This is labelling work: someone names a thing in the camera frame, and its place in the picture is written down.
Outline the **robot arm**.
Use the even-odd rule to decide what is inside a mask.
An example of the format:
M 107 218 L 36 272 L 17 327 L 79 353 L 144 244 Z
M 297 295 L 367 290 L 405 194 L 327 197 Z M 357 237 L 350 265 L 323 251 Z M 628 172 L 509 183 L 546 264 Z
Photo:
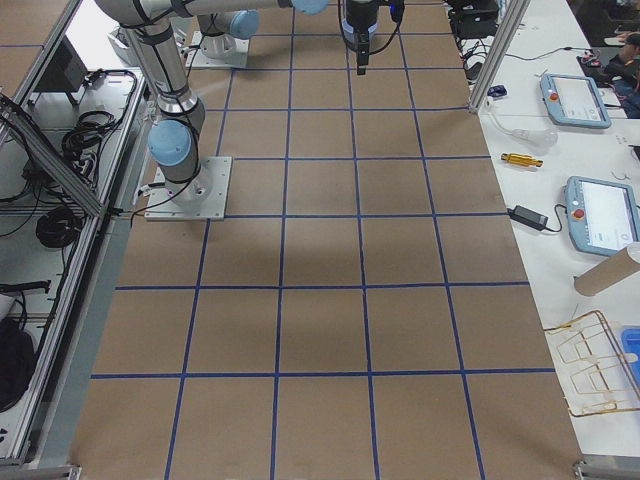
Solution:
M 308 15 L 321 13 L 328 1 L 215 1 L 196 16 L 201 35 L 200 50 L 210 59 L 222 60 L 249 42 L 260 27 L 260 10 L 293 8 Z
M 99 1 L 98 7 L 130 36 L 133 53 L 155 88 L 159 119 L 147 146 L 164 175 L 168 200 L 197 208 L 211 196 L 213 177 L 202 166 L 199 136 L 205 118 L 201 98 L 191 88 L 170 19 L 196 17 L 202 35 L 251 38 L 260 9 L 323 12 L 327 1 Z

